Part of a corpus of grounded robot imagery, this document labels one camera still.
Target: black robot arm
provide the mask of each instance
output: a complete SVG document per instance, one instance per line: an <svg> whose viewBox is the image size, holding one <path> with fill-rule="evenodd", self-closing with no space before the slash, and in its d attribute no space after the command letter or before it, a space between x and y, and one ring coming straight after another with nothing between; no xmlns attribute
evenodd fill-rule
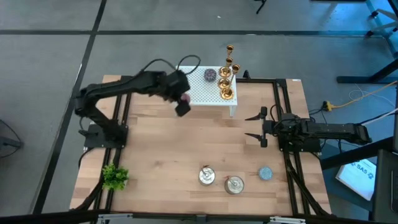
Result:
<svg viewBox="0 0 398 224"><path fill-rule="evenodd" d="M178 116L183 116L190 111L190 106L181 100L181 96L189 89L187 76L181 70L169 75L165 72L141 71L121 81L88 85L75 98L75 113L96 123L95 126L90 125L88 131L81 132L86 137L85 146L121 147L126 142L127 126L120 126L117 120L108 119L96 107L98 100L126 93L157 95L170 102L176 101L178 106L175 111Z"/></svg>
<svg viewBox="0 0 398 224"><path fill-rule="evenodd" d="M320 124L309 118L300 118L292 113L283 113L280 121L267 121L267 108L263 106L259 115L246 120L262 119L262 135L247 135L258 138L266 147L265 134L280 137L280 142L288 144L288 151L320 152L319 139L340 139L354 144L365 145L372 142L368 130L360 124Z"/></svg>

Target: gray floor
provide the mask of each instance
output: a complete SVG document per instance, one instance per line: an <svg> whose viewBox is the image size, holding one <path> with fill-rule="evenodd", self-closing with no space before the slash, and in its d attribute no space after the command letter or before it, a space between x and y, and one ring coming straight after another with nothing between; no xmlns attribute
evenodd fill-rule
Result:
<svg viewBox="0 0 398 224"><path fill-rule="evenodd" d="M372 3L374 7L391 10L386 1ZM0 0L0 29L90 30L99 5L100 1L94 0ZM109 0L99 28L364 31L375 26L368 19L365 3L268 0L261 13L255 15L258 6L258 2L239 0ZM0 159L0 216L25 214L31 209L87 41L86 35L0 35L0 119L7 121L25 142L23 149ZM105 74L133 75L158 57L177 63L185 55L197 54L202 65L219 65L223 63L226 44L235 46L234 61L243 70L248 69L252 77L302 79L309 109L319 108L324 100L335 105L349 100L348 93L357 87L338 85L338 75L371 75L393 60L382 38L101 35L96 37L82 86L100 82ZM153 65L156 68L167 69L162 64ZM372 91L380 86L359 87ZM395 89L388 88L378 95L394 101ZM391 109L385 99L370 96L325 113L325 118L331 123L358 122ZM320 114L315 118L323 122ZM369 133L375 141L386 138L392 134L392 123L392 118L386 118L371 124ZM78 119L72 116L44 212L68 210L83 145L77 130ZM330 202L333 213L340 217L368 217L367 211L340 198L330 195Z"/></svg>

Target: gold candle holder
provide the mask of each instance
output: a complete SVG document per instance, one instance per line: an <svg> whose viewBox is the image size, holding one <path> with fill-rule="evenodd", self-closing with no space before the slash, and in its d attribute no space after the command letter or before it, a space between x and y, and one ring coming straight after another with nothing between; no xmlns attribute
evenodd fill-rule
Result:
<svg viewBox="0 0 398 224"><path fill-rule="evenodd" d="M234 60L231 58L231 57L227 57L226 59L225 59L225 66L224 67L221 67L219 70L218 70L218 73L220 74L220 76L221 77L223 77L223 78L228 78L229 76L231 76L231 69L229 68L231 65L232 65L232 62L233 62Z"/></svg>
<svg viewBox="0 0 398 224"><path fill-rule="evenodd" d="M222 99L230 100L234 97L234 90L231 87L232 87L232 83L233 83L235 74L237 74L240 69L241 69L240 65L232 65L232 74L233 74L232 78L231 78L231 80L227 79L229 85L226 86L225 88L222 88L219 86L220 88L222 88L220 91Z"/></svg>
<svg viewBox="0 0 398 224"><path fill-rule="evenodd" d="M227 78L220 78L217 82L218 87L221 89L229 87L230 84L231 82Z"/></svg>
<svg viewBox="0 0 398 224"><path fill-rule="evenodd" d="M230 100L234 97L234 91L231 88L221 89L221 97L224 100Z"/></svg>
<svg viewBox="0 0 398 224"><path fill-rule="evenodd" d="M232 81L234 80L235 75L239 72L239 70L241 69L241 66L238 64L232 65L232 78L231 78L231 85L229 87L232 86Z"/></svg>
<svg viewBox="0 0 398 224"><path fill-rule="evenodd" d="M234 50L234 46L233 46L233 45L227 45L227 46L226 46L226 54L227 54L227 57L229 57L229 56L231 55L231 53L232 53L233 50Z"/></svg>

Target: small potted plant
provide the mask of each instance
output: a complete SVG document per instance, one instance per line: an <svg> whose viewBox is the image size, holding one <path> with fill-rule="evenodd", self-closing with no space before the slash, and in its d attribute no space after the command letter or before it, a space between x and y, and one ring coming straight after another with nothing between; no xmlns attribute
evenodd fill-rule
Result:
<svg viewBox="0 0 398 224"><path fill-rule="evenodd" d="M129 179L129 171L126 169L116 168L114 164L110 164L104 167L104 184L103 189L108 190L123 190Z"/></svg>

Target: wooden tabletop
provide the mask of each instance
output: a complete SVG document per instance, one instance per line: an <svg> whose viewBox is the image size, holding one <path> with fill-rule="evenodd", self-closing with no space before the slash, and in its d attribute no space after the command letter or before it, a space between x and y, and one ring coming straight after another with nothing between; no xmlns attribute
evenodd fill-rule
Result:
<svg viewBox="0 0 398 224"><path fill-rule="evenodd" d="M105 75L103 82L120 79ZM308 110L300 80L287 80L292 112L307 118ZM238 83L238 107L234 118L223 106L193 106L182 118L174 106L161 98L132 95L129 134L122 150L120 166L129 170L129 181L113 197L112 211L154 213L205 213L231 215L291 215L283 155L277 139L267 135L268 147L244 133L261 133L261 121L244 121L257 115L260 106L275 104L271 84ZM282 90L279 90L284 105ZM112 117L116 98L100 100L97 107ZM121 113L124 108L122 100ZM81 162L73 198L75 208L98 182L104 149L88 153ZM317 202L330 212L319 160L300 153L305 183ZM198 181L200 168L209 165L216 173L210 186ZM257 172L269 166L272 180L261 180ZM229 175L240 176L244 190L230 195L224 190ZM298 209L302 212L296 186ZM104 208L106 190L101 208Z"/></svg>

